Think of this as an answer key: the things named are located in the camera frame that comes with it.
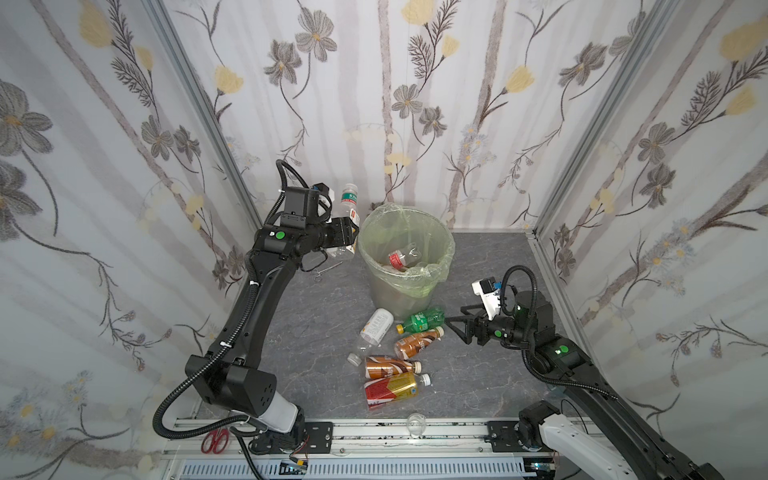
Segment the clear square bottle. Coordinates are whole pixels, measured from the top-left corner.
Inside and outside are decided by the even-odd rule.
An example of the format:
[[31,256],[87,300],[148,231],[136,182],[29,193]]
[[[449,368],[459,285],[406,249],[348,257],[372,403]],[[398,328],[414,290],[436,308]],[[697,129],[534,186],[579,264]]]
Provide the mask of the clear square bottle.
[[[338,203],[337,213],[342,217],[348,217],[356,228],[360,226],[360,216],[357,211],[358,205],[358,187],[355,184],[347,183],[342,189]],[[353,259],[357,251],[357,240],[351,245],[343,246],[339,250],[339,256],[342,260]]]

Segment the small red label bottle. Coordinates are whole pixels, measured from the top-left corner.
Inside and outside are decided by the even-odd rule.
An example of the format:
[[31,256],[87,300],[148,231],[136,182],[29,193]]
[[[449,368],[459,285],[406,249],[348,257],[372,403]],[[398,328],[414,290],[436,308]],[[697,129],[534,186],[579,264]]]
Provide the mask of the small red label bottle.
[[403,248],[396,249],[388,255],[388,261],[396,271],[405,271],[414,267],[421,260],[422,254],[418,246],[411,242]]

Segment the green soda bottle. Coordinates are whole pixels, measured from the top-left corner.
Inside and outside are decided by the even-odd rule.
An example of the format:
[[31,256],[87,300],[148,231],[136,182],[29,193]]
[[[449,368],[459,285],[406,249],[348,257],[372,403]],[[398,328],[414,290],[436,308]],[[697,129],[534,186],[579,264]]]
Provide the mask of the green soda bottle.
[[421,312],[410,315],[396,325],[400,335],[405,333],[419,333],[435,329],[444,324],[445,313],[441,307],[431,307]]

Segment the brown coffee bottle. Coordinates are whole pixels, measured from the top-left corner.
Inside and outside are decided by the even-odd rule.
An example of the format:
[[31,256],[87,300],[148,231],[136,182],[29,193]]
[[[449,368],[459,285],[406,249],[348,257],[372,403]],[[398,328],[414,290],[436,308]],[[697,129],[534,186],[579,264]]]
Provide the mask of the brown coffee bottle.
[[403,337],[394,344],[395,355],[400,360],[412,359],[435,341],[440,340],[444,334],[444,328],[438,326]]
[[372,355],[365,358],[364,368],[367,380],[389,378],[404,373],[422,373],[422,364],[419,361],[402,360],[386,355]]

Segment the white label bottle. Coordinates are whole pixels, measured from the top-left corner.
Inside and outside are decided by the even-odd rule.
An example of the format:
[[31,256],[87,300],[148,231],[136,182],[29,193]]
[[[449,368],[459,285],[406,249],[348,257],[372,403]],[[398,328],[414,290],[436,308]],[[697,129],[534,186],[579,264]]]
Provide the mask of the white label bottle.
[[394,316],[384,308],[376,309],[357,335],[346,360],[353,366],[360,366],[365,356],[380,345],[394,322]]

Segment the red yellow tea bottle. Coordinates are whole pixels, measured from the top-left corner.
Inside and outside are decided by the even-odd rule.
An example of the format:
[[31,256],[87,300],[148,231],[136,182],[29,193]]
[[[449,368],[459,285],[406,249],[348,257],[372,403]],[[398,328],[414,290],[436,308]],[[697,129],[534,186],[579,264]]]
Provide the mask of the red yellow tea bottle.
[[387,378],[370,380],[364,385],[367,406],[370,409],[416,397],[421,387],[430,386],[429,374],[407,372]]

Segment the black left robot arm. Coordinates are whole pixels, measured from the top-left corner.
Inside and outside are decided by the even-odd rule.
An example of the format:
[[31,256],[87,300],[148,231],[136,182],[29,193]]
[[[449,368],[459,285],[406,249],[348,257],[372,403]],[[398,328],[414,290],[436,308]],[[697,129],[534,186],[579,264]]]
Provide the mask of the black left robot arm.
[[[164,439],[185,440],[220,429],[243,435],[249,426],[254,440],[266,440],[268,449],[296,451],[306,441],[302,409],[278,393],[274,374],[260,368],[264,342],[291,280],[306,269],[305,256],[353,245],[360,228],[350,217],[333,216],[326,185],[309,185],[284,160],[276,168],[279,195],[244,257],[246,282],[230,316],[209,349],[189,357],[185,379],[153,415],[152,428]],[[165,426],[165,414],[189,389],[231,416],[190,430]]]

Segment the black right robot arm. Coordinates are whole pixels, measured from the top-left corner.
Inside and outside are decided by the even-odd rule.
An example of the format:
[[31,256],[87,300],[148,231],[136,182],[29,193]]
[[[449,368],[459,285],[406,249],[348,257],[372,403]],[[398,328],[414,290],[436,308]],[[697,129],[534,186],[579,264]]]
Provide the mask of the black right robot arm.
[[574,341],[560,335],[554,308],[540,293],[533,271],[510,267],[501,280],[472,285],[480,303],[461,307],[446,326],[465,344],[490,341],[517,351],[537,380],[563,389],[606,442],[572,425],[547,401],[518,415],[514,437],[529,451],[553,450],[594,479],[719,479],[709,463],[696,463],[656,432],[609,385],[594,361]]

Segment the small metal scissors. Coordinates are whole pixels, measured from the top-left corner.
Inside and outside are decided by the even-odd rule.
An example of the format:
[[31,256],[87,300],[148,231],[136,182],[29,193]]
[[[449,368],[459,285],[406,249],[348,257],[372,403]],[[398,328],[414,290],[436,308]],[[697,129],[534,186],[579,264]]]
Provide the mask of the small metal scissors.
[[344,264],[344,261],[339,261],[339,262],[336,262],[336,263],[334,263],[333,265],[330,265],[330,266],[328,266],[328,267],[325,267],[325,268],[322,268],[322,269],[320,269],[320,270],[317,270],[317,271],[314,273],[314,277],[313,277],[313,280],[314,280],[314,282],[315,282],[315,283],[319,283],[319,282],[321,282],[321,281],[322,281],[322,278],[323,278],[323,276],[324,276],[326,273],[328,273],[329,271],[331,271],[331,270],[333,270],[333,269],[335,269],[335,268],[338,268],[339,266],[341,266],[341,265],[343,265],[343,264]]

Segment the clear glass bulb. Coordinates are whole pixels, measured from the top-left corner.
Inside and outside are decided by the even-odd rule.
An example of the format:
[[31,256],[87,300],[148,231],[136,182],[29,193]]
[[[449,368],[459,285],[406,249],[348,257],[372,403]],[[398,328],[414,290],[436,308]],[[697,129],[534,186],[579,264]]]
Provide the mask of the clear glass bulb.
[[413,438],[422,436],[427,427],[427,419],[421,413],[412,413],[406,419],[406,427]]

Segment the aluminium rail base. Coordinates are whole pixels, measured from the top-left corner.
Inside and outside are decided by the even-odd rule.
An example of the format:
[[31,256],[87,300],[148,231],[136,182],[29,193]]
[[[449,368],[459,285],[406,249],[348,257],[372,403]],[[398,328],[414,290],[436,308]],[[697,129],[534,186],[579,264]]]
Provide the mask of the aluminium rail base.
[[307,443],[295,455],[309,460],[352,458],[426,458],[533,456],[548,452],[573,462],[593,452],[619,451],[588,417],[565,417],[555,424],[552,441],[538,451],[523,447],[516,417],[427,418],[424,434],[409,435],[406,419],[330,419],[330,429],[312,421]]

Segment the red handled scissors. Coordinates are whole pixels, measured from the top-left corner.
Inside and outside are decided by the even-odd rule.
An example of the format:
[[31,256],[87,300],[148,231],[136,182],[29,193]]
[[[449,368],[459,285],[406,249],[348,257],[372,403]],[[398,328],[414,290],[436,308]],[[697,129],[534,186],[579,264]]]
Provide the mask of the red handled scissors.
[[222,454],[230,442],[230,431],[228,428],[219,428],[211,430],[205,434],[200,445],[200,451],[205,455]]

